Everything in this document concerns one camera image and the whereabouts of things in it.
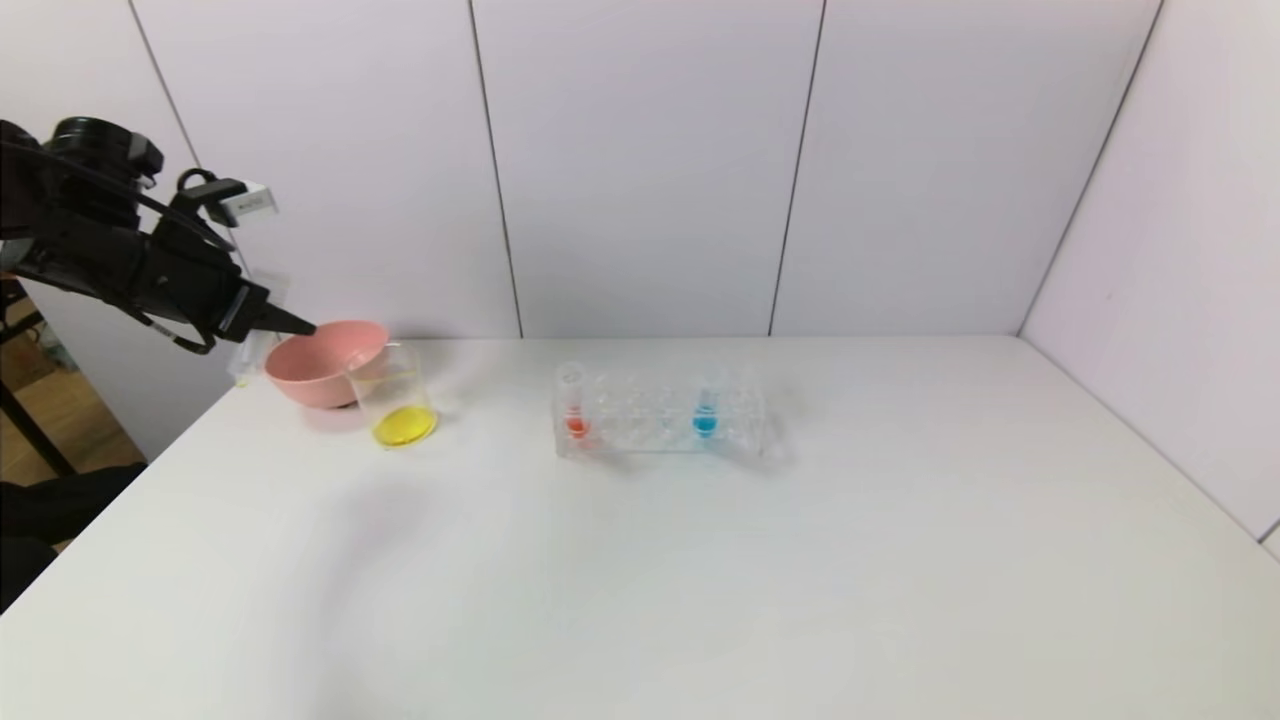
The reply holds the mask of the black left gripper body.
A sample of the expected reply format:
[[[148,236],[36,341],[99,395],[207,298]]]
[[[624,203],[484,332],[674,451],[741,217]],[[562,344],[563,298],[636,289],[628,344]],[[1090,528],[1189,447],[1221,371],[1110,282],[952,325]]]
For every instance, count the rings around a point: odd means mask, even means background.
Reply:
[[[270,314],[236,246],[201,218],[160,219],[143,232],[143,324],[177,345],[242,342]]]

